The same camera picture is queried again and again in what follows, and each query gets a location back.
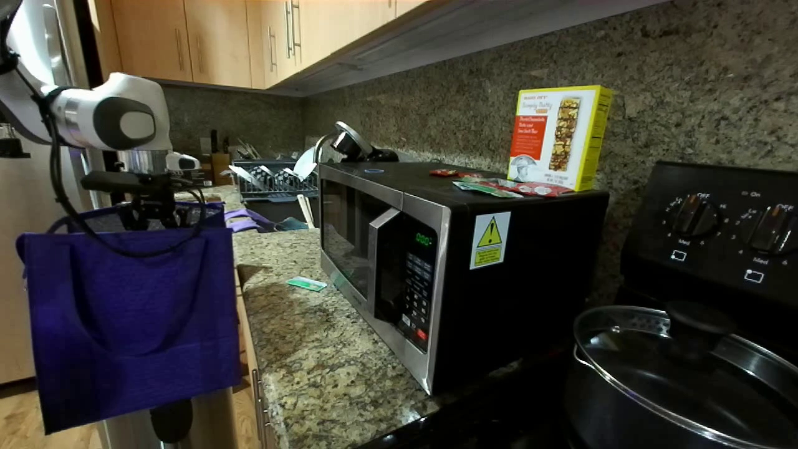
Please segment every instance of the blue tote bag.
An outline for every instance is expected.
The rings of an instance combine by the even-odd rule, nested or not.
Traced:
[[[219,206],[204,211],[137,232],[107,232],[115,209],[86,214],[107,245],[147,257],[82,232],[19,239],[46,434],[241,381],[232,232]]]

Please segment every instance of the microwave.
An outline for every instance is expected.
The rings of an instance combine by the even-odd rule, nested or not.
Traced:
[[[607,191],[490,197],[429,161],[319,165],[322,269],[434,397],[572,347]]]

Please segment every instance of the microwave window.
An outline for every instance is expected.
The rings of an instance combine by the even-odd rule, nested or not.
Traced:
[[[370,264],[370,221],[385,214],[389,204],[332,180],[324,180],[322,194],[322,247],[368,296],[374,274]]]

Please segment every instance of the warning label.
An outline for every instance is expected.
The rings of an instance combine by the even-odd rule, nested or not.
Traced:
[[[473,269],[505,261],[506,232],[509,232],[509,211],[478,214],[475,239],[473,239]]]

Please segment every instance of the upper cabinet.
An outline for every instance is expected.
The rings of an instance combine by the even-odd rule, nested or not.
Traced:
[[[259,86],[283,81],[423,3],[251,0],[253,81]]]
[[[667,0],[90,0],[103,70],[307,96]]]
[[[253,84],[248,0],[105,3],[115,24],[115,70],[155,80]]]

